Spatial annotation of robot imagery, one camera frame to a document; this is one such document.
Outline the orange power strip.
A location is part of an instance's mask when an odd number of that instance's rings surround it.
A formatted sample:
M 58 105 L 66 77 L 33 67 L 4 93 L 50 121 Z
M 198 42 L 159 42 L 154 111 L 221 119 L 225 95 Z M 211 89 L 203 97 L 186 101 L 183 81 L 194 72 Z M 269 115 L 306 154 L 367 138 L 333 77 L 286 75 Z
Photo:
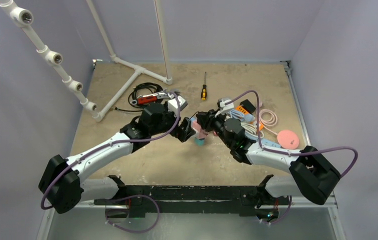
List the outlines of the orange power strip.
M 264 128 L 264 125 L 259 121 L 259 127 L 257 127 L 257 118 L 253 114 L 249 114 L 242 107 L 237 106 L 232 112 L 232 117 L 238 118 L 241 121 L 242 127 L 244 127 L 251 134 L 256 134 Z

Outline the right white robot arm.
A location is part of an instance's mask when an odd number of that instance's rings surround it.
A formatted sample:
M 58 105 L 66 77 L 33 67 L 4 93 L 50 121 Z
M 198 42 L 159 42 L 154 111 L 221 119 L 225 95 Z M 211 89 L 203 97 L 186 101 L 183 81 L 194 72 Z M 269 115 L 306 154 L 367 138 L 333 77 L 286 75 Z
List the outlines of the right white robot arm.
M 265 204 L 281 196 L 302 195 L 323 205 L 341 179 L 340 172 L 313 146 L 301 150 L 264 146 L 259 140 L 246 137 L 240 120 L 226 118 L 215 110 L 200 111 L 196 118 L 202 130 L 214 132 L 220 138 L 237 162 L 291 174 L 287 181 L 272 177 L 257 190 L 258 199 Z

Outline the black power adapter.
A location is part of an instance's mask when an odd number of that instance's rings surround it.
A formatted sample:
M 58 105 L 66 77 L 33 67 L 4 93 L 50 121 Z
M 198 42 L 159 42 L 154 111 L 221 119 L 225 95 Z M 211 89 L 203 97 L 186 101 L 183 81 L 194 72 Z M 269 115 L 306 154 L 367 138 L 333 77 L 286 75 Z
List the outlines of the black power adapter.
M 240 107 L 242 107 L 249 114 L 252 114 L 256 111 L 256 107 L 248 99 L 241 101 Z

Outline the teal small block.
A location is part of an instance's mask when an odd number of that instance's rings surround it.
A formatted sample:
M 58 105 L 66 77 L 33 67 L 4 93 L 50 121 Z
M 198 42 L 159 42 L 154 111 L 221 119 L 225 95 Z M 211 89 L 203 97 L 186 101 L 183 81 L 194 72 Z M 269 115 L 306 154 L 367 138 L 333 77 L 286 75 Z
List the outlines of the teal small block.
M 194 138 L 194 142 L 195 142 L 195 144 L 198 145 L 198 146 L 203 146 L 203 145 L 204 145 L 204 142 L 205 142 L 205 139 L 204 139 L 204 138 L 201 138 L 201 139 L 199 139 L 199 138 Z

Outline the light blue power strip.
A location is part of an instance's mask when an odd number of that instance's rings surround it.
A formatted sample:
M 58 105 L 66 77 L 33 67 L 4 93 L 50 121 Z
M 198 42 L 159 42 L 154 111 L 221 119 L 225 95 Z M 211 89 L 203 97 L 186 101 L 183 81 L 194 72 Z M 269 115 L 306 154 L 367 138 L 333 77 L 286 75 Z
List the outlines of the light blue power strip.
M 266 147 L 281 148 L 280 144 L 265 138 L 261 139 L 261 144 Z

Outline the pink socket block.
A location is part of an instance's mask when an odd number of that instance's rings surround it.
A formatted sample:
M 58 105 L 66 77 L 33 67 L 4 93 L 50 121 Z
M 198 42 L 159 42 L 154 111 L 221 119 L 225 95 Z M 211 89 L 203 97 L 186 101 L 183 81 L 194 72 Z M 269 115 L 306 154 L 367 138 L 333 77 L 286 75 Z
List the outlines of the pink socket block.
M 195 131 L 194 137 L 198 140 L 204 140 L 208 136 L 208 132 L 201 128 L 197 120 L 191 121 L 191 128 Z

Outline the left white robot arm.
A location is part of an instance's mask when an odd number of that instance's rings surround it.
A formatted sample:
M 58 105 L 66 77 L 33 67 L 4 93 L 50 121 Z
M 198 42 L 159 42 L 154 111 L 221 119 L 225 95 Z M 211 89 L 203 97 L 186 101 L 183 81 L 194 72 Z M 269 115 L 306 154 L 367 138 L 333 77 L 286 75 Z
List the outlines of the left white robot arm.
M 190 119 L 180 117 L 187 105 L 180 99 L 152 103 L 106 141 L 66 158 L 58 154 L 52 157 L 38 184 L 43 193 L 41 208 L 53 208 L 63 214 L 79 202 L 89 200 L 106 199 L 116 205 L 124 202 L 125 186 L 118 177 L 113 175 L 98 180 L 89 177 L 112 161 L 166 135 L 181 142 L 188 140 L 195 132 Z

